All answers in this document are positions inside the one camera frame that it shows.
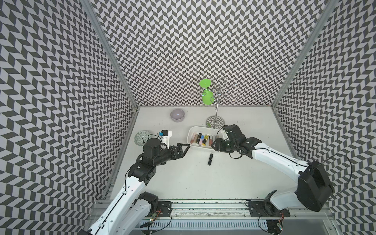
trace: white tray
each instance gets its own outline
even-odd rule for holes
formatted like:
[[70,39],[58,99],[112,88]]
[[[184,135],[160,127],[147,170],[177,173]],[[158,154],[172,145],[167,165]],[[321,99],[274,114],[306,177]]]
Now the white tray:
[[[214,140],[216,139],[216,134],[217,134],[217,132],[218,132],[218,129],[208,128],[208,127],[202,127],[202,126],[193,126],[193,127],[189,130],[189,132],[188,132],[188,136],[187,136],[187,143],[188,143],[191,147],[193,147],[193,148],[195,148],[195,149],[200,149],[200,150],[204,150],[204,151],[209,151],[209,152],[213,152],[213,153],[215,153],[215,150],[214,150],[212,147],[210,147],[210,145],[209,145],[208,142],[206,142],[206,145],[205,145],[205,146],[203,146],[203,145],[199,146],[199,144],[196,144],[196,143],[194,143],[194,142],[191,144],[190,142],[191,142],[192,135],[193,135],[194,132],[196,132],[196,133],[201,133],[201,134],[206,134],[206,135],[211,135],[211,136],[214,137],[214,139],[213,139],[213,142],[214,142]],[[220,132],[218,133],[218,138],[224,138],[224,136],[223,136],[223,131],[220,131]]]

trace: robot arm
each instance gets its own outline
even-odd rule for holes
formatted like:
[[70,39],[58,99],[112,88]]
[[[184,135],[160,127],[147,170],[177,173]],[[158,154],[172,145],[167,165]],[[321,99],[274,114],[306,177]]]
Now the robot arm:
[[162,142],[157,138],[147,140],[144,152],[131,166],[120,192],[90,229],[81,230],[78,235],[128,235],[141,219],[157,210],[158,197],[144,192],[146,185],[155,175],[157,166],[183,158],[190,148],[189,144],[167,146],[171,132],[166,133]]
[[217,138],[212,148],[225,153],[239,152],[250,158],[262,161],[285,173],[297,184],[286,190],[273,190],[264,200],[265,212],[276,214],[279,210],[292,206],[305,206],[312,211],[320,211],[333,193],[333,186],[322,164],[292,158],[280,153],[261,140],[246,138],[237,125],[224,125],[223,136]]

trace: black cable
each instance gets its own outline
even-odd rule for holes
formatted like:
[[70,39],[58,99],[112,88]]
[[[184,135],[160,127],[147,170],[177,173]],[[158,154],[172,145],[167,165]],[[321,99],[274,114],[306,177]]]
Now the black cable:
[[168,148],[166,143],[160,143],[160,144],[158,144],[158,145],[161,146],[161,150],[162,150],[162,146],[166,146],[166,148]]
[[247,202],[251,202],[252,200],[249,200],[249,199],[247,199],[247,200],[245,200],[244,201],[244,204],[246,205],[246,207],[249,207],[248,205],[247,205]]
[[238,158],[233,158],[233,157],[231,157],[231,158],[232,158],[232,159],[239,159],[239,158],[241,158],[241,157],[243,157],[243,154],[240,155],[240,157],[238,157]]
[[127,181],[126,181],[126,179],[127,179],[127,173],[125,173],[125,176],[124,176],[124,184],[125,184],[125,191],[127,191]]
[[301,166],[301,167],[307,167],[307,166],[300,165],[300,164],[298,164],[297,162],[294,162],[293,160],[291,160],[291,159],[289,159],[289,158],[283,156],[282,154],[279,154],[279,153],[277,153],[277,152],[274,152],[274,151],[272,151],[272,150],[270,150],[270,149],[266,149],[266,148],[258,148],[258,149],[253,149],[253,150],[259,150],[259,149],[265,149],[265,150],[268,150],[268,151],[270,151],[270,152],[272,152],[272,153],[275,153],[275,154],[277,154],[277,155],[279,155],[279,156],[281,156],[281,157],[283,157],[283,158],[286,158],[287,160],[290,160],[291,162],[293,162],[293,163],[295,163],[295,164],[297,164],[297,165],[299,165],[299,166]]
[[265,215],[260,215],[259,216],[259,218],[258,218],[258,220],[257,220],[257,225],[260,227],[260,229],[262,230],[262,231],[264,231],[264,232],[267,232],[268,234],[271,234],[271,233],[269,233],[268,231],[266,231],[266,230],[264,230],[261,226],[260,226],[260,218],[262,217],[262,216],[265,216]]
[[217,131],[217,134],[215,135],[215,138],[217,139],[218,138],[218,133],[219,133],[219,131],[221,130],[222,128],[220,128],[218,131]]
[[159,139],[161,140],[161,142],[162,142],[162,138],[161,138],[159,135],[154,135],[154,136],[156,136],[157,139],[159,138]]
[[166,226],[164,226],[163,228],[161,228],[161,229],[159,229],[159,230],[156,230],[156,231],[153,232],[153,233],[156,233],[156,232],[158,232],[158,231],[161,231],[162,229],[165,229],[165,228],[167,228],[167,226],[170,225],[170,223],[171,223],[171,221],[172,221],[172,209],[171,209],[171,207],[169,207],[169,206],[168,206],[168,208],[169,208],[170,211],[171,211],[171,219],[170,219],[170,222],[169,222]]
[[338,196],[339,194],[341,194],[344,190],[346,190],[347,189],[347,187],[349,186],[349,183],[350,183],[350,181],[351,181],[351,178],[352,178],[352,173],[353,173],[353,169],[352,169],[352,163],[351,163],[351,161],[350,161],[350,159],[346,156],[346,155],[343,155],[344,157],[346,157],[347,158],[347,160],[349,161],[349,163],[350,163],[350,170],[351,170],[351,172],[350,172],[350,177],[349,177],[349,180],[347,181],[347,183],[346,183],[346,185],[345,185],[345,187],[343,187],[343,189],[341,190],[341,191],[339,191],[339,192],[337,192],[334,196],[331,196],[330,198],[328,198],[328,199],[331,199],[331,198],[333,198],[333,197],[336,197],[336,196]]
[[141,159],[141,157],[142,157],[143,154],[144,154],[144,152],[142,152],[142,154],[138,155],[138,157],[136,159],[136,162],[138,162]]
[[[119,200],[116,201],[115,205],[114,205],[114,206],[112,207],[112,209],[110,210],[110,213],[108,213],[107,216],[105,217],[104,222],[106,222],[106,220],[107,220],[107,218],[110,216],[112,210],[116,207],[117,203],[121,200],[121,198],[122,198],[123,196],[124,196],[124,194],[122,194],[122,195],[120,196]],[[99,229],[95,232],[94,235],[97,235],[97,233],[98,233],[98,231],[99,231],[100,229],[103,229],[103,227],[99,227]]]
[[215,135],[215,138],[218,138],[218,133],[221,130],[221,128],[217,131],[217,134]]
[[334,156],[345,156],[345,155],[342,155],[342,154],[339,154],[339,153],[336,153],[336,154],[334,154],[333,156],[330,156],[329,158],[327,158],[326,160],[324,160],[322,163],[320,163],[320,164],[318,164],[316,167],[318,167],[318,166],[321,166],[322,164],[324,164],[325,162],[327,162],[329,159],[332,159]]

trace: black and white pattern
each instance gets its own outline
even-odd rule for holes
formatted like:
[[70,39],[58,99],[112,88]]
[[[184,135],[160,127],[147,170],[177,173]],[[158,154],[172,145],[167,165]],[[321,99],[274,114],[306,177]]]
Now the black and white pattern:
[[[376,234],[375,16],[373,0],[340,1],[277,107],[299,156],[351,159],[329,202],[344,234]],[[341,190],[346,158],[326,168]]]
[[78,0],[0,9],[0,234],[73,235],[132,107]]
[[199,105],[228,77],[237,101],[271,104],[327,0],[92,0],[139,105]]

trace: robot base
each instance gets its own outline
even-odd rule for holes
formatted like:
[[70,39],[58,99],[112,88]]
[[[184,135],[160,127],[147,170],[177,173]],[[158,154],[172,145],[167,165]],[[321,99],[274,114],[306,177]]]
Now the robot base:
[[[260,216],[265,216],[265,209],[264,205],[265,203],[263,201],[247,201],[246,202],[249,212],[251,213],[251,217],[260,217]],[[283,213],[284,217],[290,217],[290,212],[288,208],[282,210],[281,212],[277,212],[274,215],[269,215],[271,217],[281,217]]]
[[161,212],[158,217],[170,217],[171,216],[171,201],[158,201],[158,209],[161,209]]

